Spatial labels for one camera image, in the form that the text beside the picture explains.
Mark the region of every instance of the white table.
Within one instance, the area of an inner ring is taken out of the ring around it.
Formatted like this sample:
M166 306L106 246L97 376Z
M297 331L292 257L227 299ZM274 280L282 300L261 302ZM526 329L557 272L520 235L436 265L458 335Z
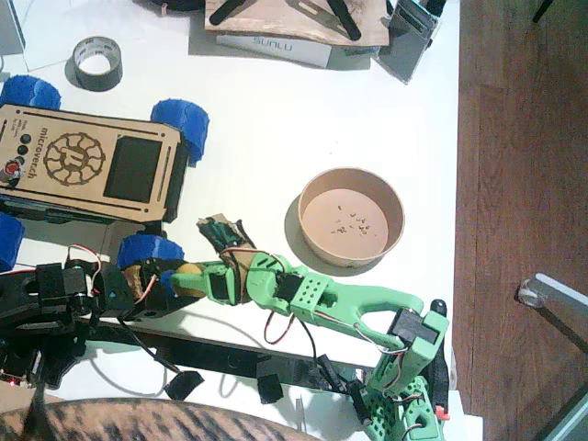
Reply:
M174 373L136 346L88 342L84 359L48 391L65 400L106 397L168 399L163 386ZM204 382L186 401L248 413L324 440L368 440L349 397L332 392L282 385L284 398L261 404L257 380L200 369ZM449 441L481 441L482 419L463 413L459 392L449 392L451 420L444 427Z
M128 26L122 28L120 16L114 24L105 24L112 12L99 7L100 2L73 2L72 11L63 3L32 5L23 26L25 36L32 41L31 51L39 52L40 35L48 41L45 51L63 51L62 46L68 46L73 38L68 32L73 29L75 33L77 28L60 25L60 20L65 23L68 17L83 17L83 36L103 33L118 40L124 75L114 89L91 93L70 85L63 74L64 62L32 72L61 91L62 109L147 119L160 99L181 97L209 112L204 158L195 169L188 169L178 218L165 226L169 238L182 244L188 260L216 257L198 233L196 222L222 212L230 220L243 219L257 246L299 264L287 240L289 235L297 254L304 256L300 232L292 226L293 201L320 172L336 166L358 166L392 184L404 206L406 226L398 245L378 265L363 274L337 279L415 294L423 299L426 309L431 300L443 299L451 318L458 0L447 2L443 26L408 86L375 62L369 70L336 72L277 60L188 56L189 15L158 18L152 10L132 2L102 2L110 7L115 3L125 5ZM64 8L61 16L55 16L59 12L56 5ZM82 14L88 10L93 15ZM35 26L36 19L53 23L52 32ZM60 46L60 36L67 44ZM190 44L197 46L198 41ZM27 63L34 64L35 57L39 62L39 54L32 53ZM6 69L13 74L27 71L21 56L6 57ZM105 258L116 259L120 238L136 230L121 223L108 227L77 222L56 226L31 221L26 226L27 236L17 260L25 266L63 260L64 247L72 242L84 243ZM254 304L230 308L202 300L136 326L147 332L219 345L293 356L311 354L308 337L297 323L279 345L266 345L266 316L267 311ZM375 313L365 321L385 332L392 317L391 313ZM285 324L285 318L276 317L271 334L281 333ZM379 360L379 352L366 342L323 328L311 327L311 331L319 353L327 353L334 361L374 367ZM447 340L451 341L451 330ZM450 345L446 345L446 359L451 359Z

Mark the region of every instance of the cardboard bowl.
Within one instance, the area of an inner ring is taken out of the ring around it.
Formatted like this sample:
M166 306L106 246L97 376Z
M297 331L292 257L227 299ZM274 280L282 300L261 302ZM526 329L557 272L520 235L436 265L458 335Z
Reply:
M359 168L334 168L300 194L304 240L322 260L358 267L382 257L400 240L404 210L381 177Z

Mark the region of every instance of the blue wheel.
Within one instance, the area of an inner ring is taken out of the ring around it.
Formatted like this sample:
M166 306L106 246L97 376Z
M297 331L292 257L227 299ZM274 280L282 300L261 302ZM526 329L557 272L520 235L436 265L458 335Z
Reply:
M160 259L183 259L184 250L175 242L154 234L133 234L120 244L117 265L124 269L150 257Z
M183 99L160 101L151 112L151 121L169 124L184 133L190 150L191 167L196 166L204 154L209 134L209 115L200 106Z
M59 110L62 96L55 87L29 75L11 76L4 83L0 94L0 105L16 104Z
M0 213L0 272L10 271L17 262L18 248L25 235L25 227L18 220Z

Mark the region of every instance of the red button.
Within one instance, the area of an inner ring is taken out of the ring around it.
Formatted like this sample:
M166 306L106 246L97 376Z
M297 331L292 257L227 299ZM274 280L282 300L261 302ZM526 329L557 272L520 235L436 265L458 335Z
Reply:
M7 175L14 175L20 169L20 164L16 161L12 161L5 165L4 171Z
M449 413L446 413L441 406L435 406L435 416L439 421L449 421Z

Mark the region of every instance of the wooden floor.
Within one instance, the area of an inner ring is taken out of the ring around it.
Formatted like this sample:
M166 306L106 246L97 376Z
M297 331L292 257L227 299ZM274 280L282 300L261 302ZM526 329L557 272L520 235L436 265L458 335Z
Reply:
M514 300L535 272L588 294L588 3L534 24L537 6L461 1L454 347L485 441L534 439L588 382L588 355Z

